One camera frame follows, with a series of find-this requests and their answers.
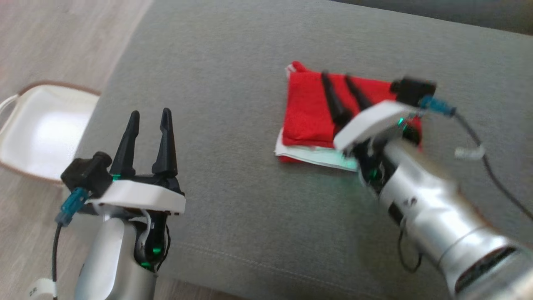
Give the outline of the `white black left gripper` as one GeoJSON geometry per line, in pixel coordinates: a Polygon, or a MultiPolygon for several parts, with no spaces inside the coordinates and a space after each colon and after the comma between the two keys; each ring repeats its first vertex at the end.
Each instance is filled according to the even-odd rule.
{"type": "MultiPolygon", "coordinates": [[[[132,176],[135,142],[139,133],[139,111],[134,110],[122,135],[113,159],[110,173],[113,176],[132,176]]],[[[174,140],[172,112],[164,108],[160,121],[160,145],[152,173],[163,176],[176,176],[177,156],[174,140]]],[[[167,214],[184,213],[186,200],[178,192],[158,185],[134,182],[131,180],[112,181],[103,195],[92,196],[85,204],[85,214],[89,215],[142,215],[143,211],[167,214]]]]}

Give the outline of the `white laundry basket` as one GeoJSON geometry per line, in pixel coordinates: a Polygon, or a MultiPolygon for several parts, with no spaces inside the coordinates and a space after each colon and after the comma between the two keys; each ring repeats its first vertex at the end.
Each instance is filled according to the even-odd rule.
{"type": "Polygon", "coordinates": [[[0,168],[61,185],[101,93],[53,80],[34,82],[0,101],[0,168]]]}

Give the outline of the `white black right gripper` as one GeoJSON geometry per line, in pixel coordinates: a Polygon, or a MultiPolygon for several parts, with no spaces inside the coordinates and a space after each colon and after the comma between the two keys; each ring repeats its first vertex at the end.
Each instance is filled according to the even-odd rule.
{"type": "Polygon", "coordinates": [[[335,150],[347,150],[353,144],[365,142],[397,126],[402,118],[406,120],[418,114],[418,108],[398,101],[385,100],[374,105],[351,75],[345,75],[344,81],[358,106],[358,114],[354,118],[352,111],[346,108],[338,97],[329,73],[327,71],[321,73],[321,82],[332,122],[336,127],[343,127],[334,137],[335,150]]]}

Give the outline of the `red jersey with white trim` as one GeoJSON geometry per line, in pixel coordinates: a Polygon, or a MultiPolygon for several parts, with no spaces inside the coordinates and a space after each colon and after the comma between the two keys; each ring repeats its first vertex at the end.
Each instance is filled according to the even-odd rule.
{"type": "MultiPolygon", "coordinates": [[[[321,73],[306,68],[303,63],[293,61],[286,68],[288,72],[288,96],[282,143],[287,146],[318,146],[334,148],[335,125],[328,109],[321,73]]],[[[329,74],[335,93],[342,104],[356,116],[360,109],[355,97],[345,83],[345,75],[329,74]]],[[[395,100],[390,92],[391,82],[363,77],[352,77],[352,83],[360,88],[373,104],[383,100],[395,100]]],[[[422,127],[420,118],[408,121],[421,144],[422,127]]]]}

